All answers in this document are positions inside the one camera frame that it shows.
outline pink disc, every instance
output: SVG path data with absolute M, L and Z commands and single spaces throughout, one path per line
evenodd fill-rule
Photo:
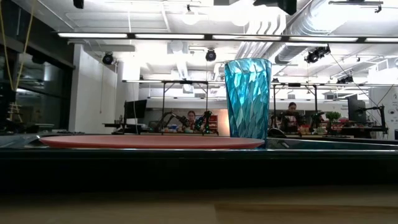
M 83 135 L 40 138 L 50 147 L 136 149 L 253 149 L 264 140 L 206 136 Z

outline computer monitor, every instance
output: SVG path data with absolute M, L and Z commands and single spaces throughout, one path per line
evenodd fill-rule
M 366 123 L 366 112 L 361 111 L 365 108 L 365 102 L 355 98 L 348 98 L 348 119 L 359 123 Z
M 124 118 L 125 119 L 144 118 L 146 108 L 147 108 L 147 100 L 125 102 Z

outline blue faceted cup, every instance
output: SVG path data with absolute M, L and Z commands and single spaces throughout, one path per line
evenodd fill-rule
M 262 58 L 237 59 L 225 65 L 231 137 L 267 138 L 271 66 Z

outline ceiling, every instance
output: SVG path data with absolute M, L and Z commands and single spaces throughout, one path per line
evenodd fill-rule
M 13 0 L 27 11 L 31 10 L 32 1 Z M 298 1 L 298 10 L 308 0 Z M 240 0 L 232 6 L 213 6 L 213 0 L 190 1 L 193 11 L 198 15 L 185 13 L 185 1 L 128 1 L 128 0 L 85 0 L 85 9 L 76 9 L 72 1 L 37 0 L 35 16 L 58 31 L 65 32 L 174 32 L 174 33 L 251 33 L 251 25 L 256 21 L 267 21 L 267 30 L 278 32 L 275 24 L 277 16 L 284 15 L 278 8 L 251 7 L 251 1 Z M 331 35 L 398 35 L 398 1 L 384 0 L 380 13 L 374 13 L 374 7 L 362 7 L 355 11 L 341 11 L 330 14 L 321 25 L 328 25 L 329 20 L 345 14 L 347 20 L 338 26 Z M 198 21 L 188 25 L 192 20 Z M 286 22 L 294 20 L 287 16 Z M 167 41 L 149 40 L 93 40 L 91 46 L 99 45 L 134 45 L 135 52 L 119 52 L 117 57 L 134 54 L 141 59 L 141 73 L 170 73 L 176 69 L 172 54 L 167 54 Z M 243 47 L 242 42 L 188 42 L 189 46 L 214 48 L 217 53 L 215 62 L 224 62 L 236 58 Z M 311 80 L 317 82 L 320 77 L 332 77 L 342 69 L 354 69 L 354 75 L 366 76 L 367 68 L 383 60 L 383 56 L 398 55 L 398 45 L 369 44 L 330 44 L 332 56 L 326 56 L 317 63 L 307 64 L 303 61 L 307 52 L 296 56 L 291 62 L 296 66 L 274 65 L 274 75 L 281 74 L 287 82 Z M 213 71 L 215 62 L 205 60 L 205 52 L 187 55 L 189 70 Z

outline red object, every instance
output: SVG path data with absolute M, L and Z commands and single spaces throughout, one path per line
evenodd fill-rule
M 50 147 L 135 149 L 253 149 L 264 140 L 206 136 L 55 136 L 40 138 Z

